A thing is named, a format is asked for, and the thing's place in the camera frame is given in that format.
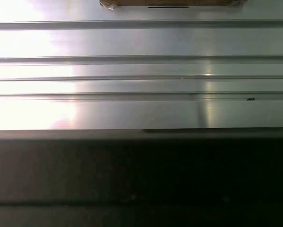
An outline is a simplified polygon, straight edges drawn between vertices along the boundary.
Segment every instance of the metal rail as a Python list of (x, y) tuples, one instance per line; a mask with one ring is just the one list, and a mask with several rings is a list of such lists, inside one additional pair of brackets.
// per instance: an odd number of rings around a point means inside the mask
[(283, 0), (0, 1), (0, 130), (245, 127), (283, 127)]

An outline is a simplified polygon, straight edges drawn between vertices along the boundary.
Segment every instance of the cardboard box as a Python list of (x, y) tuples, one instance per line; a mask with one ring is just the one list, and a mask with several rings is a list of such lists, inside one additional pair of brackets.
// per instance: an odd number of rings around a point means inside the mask
[(100, 0), (104, 7), (115, 6), (229, 6), (243, 5), (247, 0)]

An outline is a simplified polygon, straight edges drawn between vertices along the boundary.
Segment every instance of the dark surface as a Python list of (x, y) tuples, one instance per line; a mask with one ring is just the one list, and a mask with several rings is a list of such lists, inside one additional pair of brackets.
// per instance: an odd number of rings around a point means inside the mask
[(0, 140), (0, 226), (283, 226), (283, 140)]

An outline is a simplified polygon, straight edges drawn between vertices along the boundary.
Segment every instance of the metal groove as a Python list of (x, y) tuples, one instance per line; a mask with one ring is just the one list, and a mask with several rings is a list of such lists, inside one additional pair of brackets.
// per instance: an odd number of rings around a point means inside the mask
[(0, 30), (80, 30), (140, 28), (283, 28), (283, 20), (114, 20), (0, 23)]
[(1, 63), (21, 64), (157, 64), (157, 63), (283, 63), (283, 55), (119, 55), (6, 57)]

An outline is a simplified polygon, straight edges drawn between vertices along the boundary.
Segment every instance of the metal track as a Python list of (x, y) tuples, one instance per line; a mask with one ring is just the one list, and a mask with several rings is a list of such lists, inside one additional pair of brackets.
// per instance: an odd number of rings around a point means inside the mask
[(0, 1), (0, 130), (245, 127), (283, 127), (283, 0)]

